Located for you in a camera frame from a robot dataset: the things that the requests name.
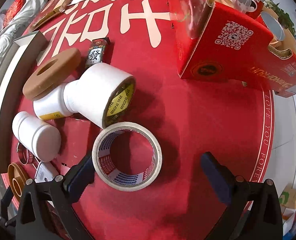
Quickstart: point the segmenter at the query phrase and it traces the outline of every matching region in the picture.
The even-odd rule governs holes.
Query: white jar
[[[34,111],[41,120],[51,120],[70,116],[70,112],[64,102],[64,88],[67,83],[62,83],[48,95],[33,102]]]
[[[58,129],[27,112],[13,119],[15,137],[42,162],[49,162],[59,152],[61,136]]]
[[[115,123],[127,109],[135,90],[135,78],[106,63],[89,67],[79,80],[64,88],[64,102],[101,128]]]

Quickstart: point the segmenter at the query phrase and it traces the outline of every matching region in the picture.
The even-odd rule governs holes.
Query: green plant
[[[284,10],[279,8],[279,3],[275,4],[271,0],[266,0],[266,7],[271,8],[278,16],[278,21],[283,28],[289,29],[292,35],[295,35],[294,23],[291,21],[288,13],[285,13]]]

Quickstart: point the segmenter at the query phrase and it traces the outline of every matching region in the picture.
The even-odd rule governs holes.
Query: metal screw
[[[243,178],[242,176],[236,176],[236,177],[235,177],[235,180],[236,180],[237,182],[244,182],[244,178]]]
[[[267,182],[267,184],[268,184],[268,185],[270,185],[270,186],[272,186],[272,185],[273,185],[273,180],[272,180],[272,179],[267,179],[267,181],[266,181],[266,182]]]
[[[55,177],[55,181],[60,182],[60,181],[63,180],[63,178],[64,177],[62,175],[58,175],[58,176]]]
[[[32,182],[33,182],[32,179],[28,179],[28,180],[26,180],[26,185],[30,185],[30,184],[32,184]]]

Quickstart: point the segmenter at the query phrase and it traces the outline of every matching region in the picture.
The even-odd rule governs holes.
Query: red box
[[[283,97],[296,94],[296,54],[269,45],[273,34],[265,25],[213,0],[168,2],[181,78],[234,79]]]

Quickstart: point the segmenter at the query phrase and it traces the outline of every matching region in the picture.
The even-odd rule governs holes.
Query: yellow bottle label
[[[51,114],[43,114],[39,116],[40,119],[46,121],[46,120],[52,120],[52,119],[57,119],[57,118],[62,118],[65,117],[61,112],[54,112]]]
[[[107,116],[116,115],[125,110],[129,105],[133,93],[134,84],[130,84],[121,93],[116,95],[109,105]]]

